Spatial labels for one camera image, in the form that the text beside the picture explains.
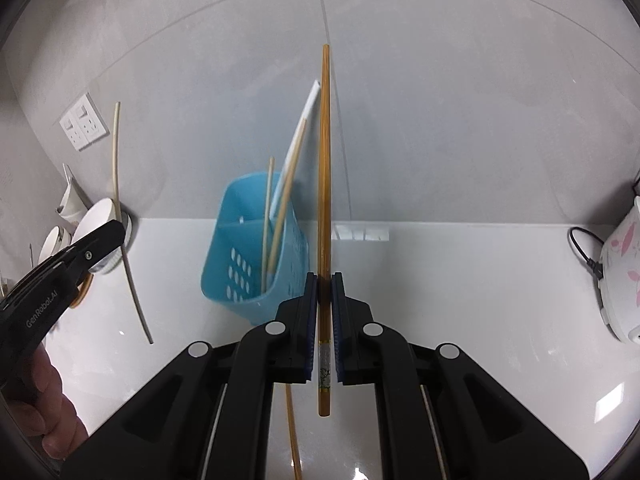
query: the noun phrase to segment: white countertop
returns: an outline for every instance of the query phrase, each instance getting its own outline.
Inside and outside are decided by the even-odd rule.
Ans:
[[[47,337],[89,432],[190,342],[219,346],[250,328],[200,291],[213,227],[213,220],[139,222],[129,254],[153,346],[122,266],[97,276],[82,305]],[[304,228],[313,268],[315,225]],[[622,344],[602,323],[596,288],[568,245],[566,226],[351,223],[338,232],[388,232],[388,240],[333,244],[333,270],[376,321],[422,346],[457,343],[564,440],[592,477],[615,455],[640,418],[640,348]],[[337,386],[334,378],[329,418],[317,415],[314,384],[293,392],[305,480],[381,477],[372,386]],[[273,480],[292,478],[281,385],[267,470]]]

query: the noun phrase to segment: power cord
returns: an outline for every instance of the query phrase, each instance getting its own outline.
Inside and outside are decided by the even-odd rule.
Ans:
[[[578,250],[578,252],[580,253],[580,256],[583,257],[585,263],[587,264],[587,267],[589,267],[591,269],[591,272],[596,277],[596,279],[597,280],[601,280],[604,277],[604,271],[602,269],[602,264],[600,262],[597,262],[593,258],[588,257],[584,253],[584,251],[582,250],[580,245],[578,245],[578,242],[575,241],[574,231],[580,231],[581,233],[589,235],[594,240],[599,241],[602,245],[604,245],[604,241],[596,233],[592,233],[591,231],[589,231],[587,229],[583,229],[582,227],[577,227],[576,226],[576,227],[571,227],[569,229],[569,238],[571,239],[571,243]]]

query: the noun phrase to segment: white socket panel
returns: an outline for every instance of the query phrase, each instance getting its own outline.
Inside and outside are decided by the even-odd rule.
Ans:
[[[89,94],[84,94],[60,119],[60,126],[79,152],[109,134]]]

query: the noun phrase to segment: gray tile wall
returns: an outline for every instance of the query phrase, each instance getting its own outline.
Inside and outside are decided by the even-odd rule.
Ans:
[[[37,260],[44,238],[62,221],[55,209],[65,190],[24,117],[0,55],[0,271],[18,281]]]
[[[278,163],[334,61],[334,219],[616,223],[640,164],[640,30],[621,0],[33,0],[4,48],[29,124],[96,200],[110,141],[58,120],[122,109],[124,203],[212,218]],[[298,170],[316,214],[317,124]]]

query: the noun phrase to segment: finger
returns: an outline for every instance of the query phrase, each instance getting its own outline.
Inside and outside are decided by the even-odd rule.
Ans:
[[[40,343],[31,358],[31,378],[38,391],[44,392],[47,389],[52,377],[52,370],[53,366],[51,366],[49,354]]]
[[[51,369],[51,380],[47,389],[36,401],[36,409],[40,412],[45,422],[45,433],[51,433],[60,420],[62,408],[62,379],[55,368]]]
[[[18,428],[20,428],[25,436],[44,434],[44,419],[33,406],[25,404],[24,402],[15,401],[9,402],[8,408]]]
[[[62,396],[60,421],[53,431],[42,439],[42,447],[50,457],[56,460],[66,458],[66,452],[76,434],[77,420],[73,404],[65,396]]]
[[[78,447],[89,438],[89,434],[86,432],[86,428],[78,417],[76,417],[76,433],[74,434],[74,438],[71,441],[71,446],[69,446],[69,450],[67,451],[67,456],[72,454]]]

